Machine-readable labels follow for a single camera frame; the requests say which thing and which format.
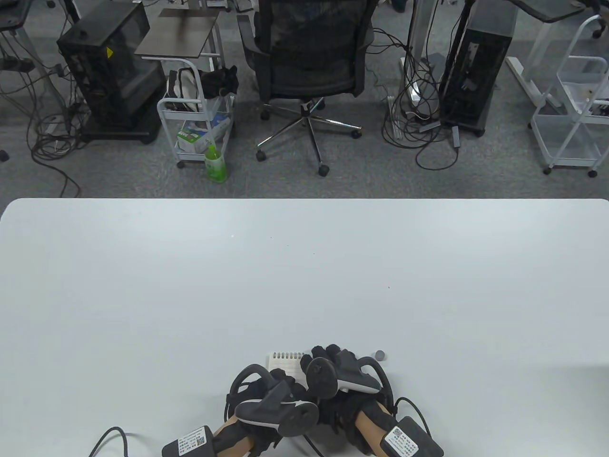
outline notebook spiral binding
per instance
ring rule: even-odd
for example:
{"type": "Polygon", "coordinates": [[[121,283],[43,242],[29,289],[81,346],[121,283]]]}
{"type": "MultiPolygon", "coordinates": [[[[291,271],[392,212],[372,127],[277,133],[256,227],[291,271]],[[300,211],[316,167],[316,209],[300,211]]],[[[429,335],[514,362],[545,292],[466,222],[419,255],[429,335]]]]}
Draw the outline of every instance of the notebook spiral binding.
{"type": "Polygon", "coordinates": [[[305,352],[273,352],[274,359],[302,359],[305,352]]]}

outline computer tower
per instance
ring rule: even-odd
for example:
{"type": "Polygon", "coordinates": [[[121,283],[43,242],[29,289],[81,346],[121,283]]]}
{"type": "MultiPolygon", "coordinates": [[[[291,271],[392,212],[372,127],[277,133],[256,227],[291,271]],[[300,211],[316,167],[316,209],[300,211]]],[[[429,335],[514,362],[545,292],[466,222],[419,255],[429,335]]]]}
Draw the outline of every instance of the computer tower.
{"type": "Polygon", "coordinates": [[[57,41],[96,128],[134,129],[164,88],[160,62],[135,55],[148,30],[142,3],[101,1],[57,41]]]}
{"type": "Polygon", "coordinates": [[[464,33],[457,34],[453,43],[456,56],[442,82],[442,117],[447,124],[484,133],[495,79],[512,42],[517,14],[518,8],[505,0],[474,3],[464,33]]]}

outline green bottle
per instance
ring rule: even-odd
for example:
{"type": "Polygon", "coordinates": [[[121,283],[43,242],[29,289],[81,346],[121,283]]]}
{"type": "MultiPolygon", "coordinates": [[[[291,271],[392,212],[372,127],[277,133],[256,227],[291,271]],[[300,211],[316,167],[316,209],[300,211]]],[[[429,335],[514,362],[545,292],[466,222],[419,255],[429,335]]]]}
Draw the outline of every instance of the green bottle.
{"type": "Polygon", "coordinates": [[[207,168],[207,176],[213,182],[220,183],[228,179],[227,164],[224,162],[224,156],[213,144],[210,144],[209,149],[205,152],[205,166],[207,168]]]}

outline gray carpet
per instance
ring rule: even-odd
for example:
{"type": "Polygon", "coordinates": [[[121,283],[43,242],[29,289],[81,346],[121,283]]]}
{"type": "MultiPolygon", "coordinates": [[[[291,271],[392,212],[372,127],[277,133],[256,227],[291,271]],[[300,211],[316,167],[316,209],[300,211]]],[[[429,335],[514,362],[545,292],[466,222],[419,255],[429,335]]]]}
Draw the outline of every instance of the gray carpet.
{"type": "MultiPolygon", "coordinates": [[[[95,1],[79,1],[83,13],[95,1]]],[[[165,7],[160,3],[148,8],[155,16],[165,7]]],[[[438,8],[429,43],[429,52],[446,52],[450,30],[455,23],[458,6],[447,2],[438,8]]],[[[387,4],[380,5],[373,19],[403,41],[407,36],[410,6],[405,14],[395,13],[387,4]]],[[[584,17],[564,21],[558,27],[556,41],[538,77],[548,81],[553,67],[584,17]]],[[[63,24],[59,7],[48,9],[35,2],[26,29],[43,60],[48,64],[62,62],[55,41],[63,24]]],[[[541,173],[540,151],[526,124],[533,105],[521,91],[509,69],[504,65],[497,79],[487,133],[483,138],[463,134],[458,163],[449,170],[424,171],[416,167],[414,153],[384,143],[380,128],[384,114],[381,102],[385,92],[374,87],[374,77],[367,74],[367,86],[357,99],[336,96],[327,100],[324,115],[364,127],[364,136],[353,140],[348,135],[319,133],[322,154],[331,171],[327,178],[317,175],[317,164],[306,131],[294,129],[267,148],[269,159],[255,160],[255,143],[286,123],[272,117],[268,122],[258,118],[258,96],[253,89],[253,75],[247,68],[241,48],[234,13],[223,13],[220,26],[227,63],[239,68],[241,86],[236,100],[238,135],[232,140],[227,155],[230,178],[224,184],[206,180],[201,165],[188,165],[179,170],[165,137],[159,136],[149,146],[138,142],[95,141],[86,149],[54,163],[77,180],[83,197],[374,197],[374,198],[606,198],[609,172],[601,168],[596,179],[589,179],[581,169],[556,169],[550,176],[541,173]]],[[[539,23],[520,13],[510,55],[524,57],[530,49],[539,23]]],[[[609,38],[586,40],[584,52],[597,54],[607,49],[609,38]]],[[[392,93],[397,92],[399,70],[397,50],[371,55],[367,63],[392,93]]],[[[14,74],[0,74],[3,90],[18,88],[14,74]]],[[[58,84],[66,92],[65,85],[58,84]]],[[[27,93],[17,100],[28,104],[27,93]]],[[[52,110],[46,99],[46,108],[52,110]]],[[[0,213],[6,205],[21,197],[56,197],[63,179],[56,173],[32,163],[25,143],[27,119],[8,103],[0,101],[0,147],[11,156],[0,163],[0,213]]],[[[452,160],[449,143],[431,145],[421,161],[440,165],[452,160]]]]}

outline white sticker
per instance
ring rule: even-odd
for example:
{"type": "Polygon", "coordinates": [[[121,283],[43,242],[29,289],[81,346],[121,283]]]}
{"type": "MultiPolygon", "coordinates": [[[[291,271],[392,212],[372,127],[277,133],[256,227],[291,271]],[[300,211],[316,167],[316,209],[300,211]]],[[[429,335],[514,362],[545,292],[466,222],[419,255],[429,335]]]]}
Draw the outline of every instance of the white sticker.
{"type": "Polygon", "coordinates": [[[205,426],[203,426],[178,439],[178,455],[181,457],[205,443],[207,443],[207,438],[205,436],[205,426]]]}
{"type": "Polygon", "coordinates": [[[393,427],[384,440],[400,457],[412,457],[418,451],[417,443],[398,427],[393,427]]]}

